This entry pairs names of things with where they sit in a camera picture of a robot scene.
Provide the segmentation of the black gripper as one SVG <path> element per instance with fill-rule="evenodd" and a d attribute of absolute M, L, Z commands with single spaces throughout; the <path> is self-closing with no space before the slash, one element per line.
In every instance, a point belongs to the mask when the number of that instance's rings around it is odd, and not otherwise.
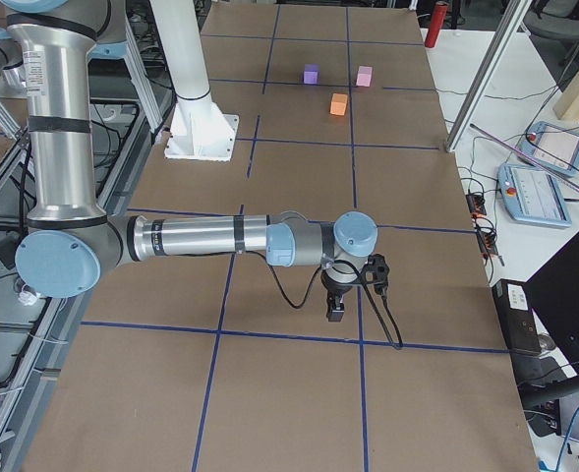
<path fill-rule="evenodd" d="M 347 262 L 336 263 L 322 272 L 321 281 L 328 292 L 326 319 L 330 323 L 340 323 L 345 314 L 343 295 L 361 285 L 357 271 Z"/>

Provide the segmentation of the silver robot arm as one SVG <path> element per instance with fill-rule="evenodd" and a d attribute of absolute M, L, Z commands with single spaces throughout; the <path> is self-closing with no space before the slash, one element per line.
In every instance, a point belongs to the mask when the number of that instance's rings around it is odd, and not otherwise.
<path fill-rule="evenodd" d="M 149 220 L 114 217 L 95 196 L 88 56 L 126 27 L 112 1 L 9 1 L 10 36 L 22 47 L 36 204 L 15 265 L 31 288 L 52 298 L 90 290 L 107 271 L 151 257 L 249 253 L 270 269 L 313 266 L 326 289 L 327 318 L 339 321 L 353 287 L 386 291 L 388 269 L 375 251 L 377 228 L 350 211 L 314 223 L 295 211 Z"/>

